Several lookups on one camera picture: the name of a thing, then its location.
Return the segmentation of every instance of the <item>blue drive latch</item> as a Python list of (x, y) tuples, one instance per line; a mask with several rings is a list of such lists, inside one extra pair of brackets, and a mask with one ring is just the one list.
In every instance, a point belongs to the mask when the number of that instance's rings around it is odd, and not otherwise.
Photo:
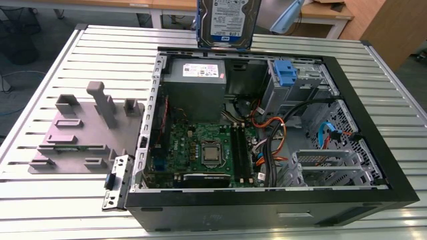
[(275, 60), (274, 71), (279, 77), (279, 83), (282, 87), (290, 87), (295, 84), (298, 78), (298, 69), (293, 66), (291, 61)]

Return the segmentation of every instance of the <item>green circuit board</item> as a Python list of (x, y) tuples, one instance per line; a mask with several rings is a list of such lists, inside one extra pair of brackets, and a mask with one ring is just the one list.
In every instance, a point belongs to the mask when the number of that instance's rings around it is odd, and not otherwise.
[[(257, 137), (257, 129), (245, 130), (249, 142)], [(221, 157), (218, 165), (203, 163), (203, 147), (219, 146)], [(255, 187), (255, 183), (235, 182), (234, 157), (231, 144), (231, 125), (195, 123), (177, 123), (171, 127), (169, 155), (165, 168), (157, 171), (157, 183), (159, 188), (171, 187), (171, 173), (218, 173), (231, 175), (231, 187)]]

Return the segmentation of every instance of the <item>wd hard drive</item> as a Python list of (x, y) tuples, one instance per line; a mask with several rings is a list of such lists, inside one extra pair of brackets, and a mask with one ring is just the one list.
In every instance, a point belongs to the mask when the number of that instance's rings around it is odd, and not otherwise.
[(262, 0), (198, 0), (201, 48), (249, 49)]

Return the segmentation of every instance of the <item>hard drive label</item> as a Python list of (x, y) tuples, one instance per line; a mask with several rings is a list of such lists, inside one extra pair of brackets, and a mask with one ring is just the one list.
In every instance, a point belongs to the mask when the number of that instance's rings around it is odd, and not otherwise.
[(215, 0), (213, 6), (211, 35), (241, 37), (246, 23), (242, 11), (249, 0)]
[(219, 66), (215, 64), (185, 64), (182, 75), (185, 77), (219, 77)]

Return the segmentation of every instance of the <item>aluminum workbench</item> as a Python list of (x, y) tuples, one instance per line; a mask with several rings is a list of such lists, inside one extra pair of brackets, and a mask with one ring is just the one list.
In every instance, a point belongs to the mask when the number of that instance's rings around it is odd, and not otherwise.
[(0, 147), (2, 239), (427, 239), (427, 115), (375, 50), (359, 41), (255, 35), (253, 50), (337, 57), (421, 198), (406, 208), (345, 227), (147, 233), (129, 212), (102, 212), (105, 174), (30, 174), (59, 95), (91, 101), (86, 87), (102, 80), (115, 101), (145, 102), (158, 46), (195, 48), (195, 33), (95, 25), (74, 31)]

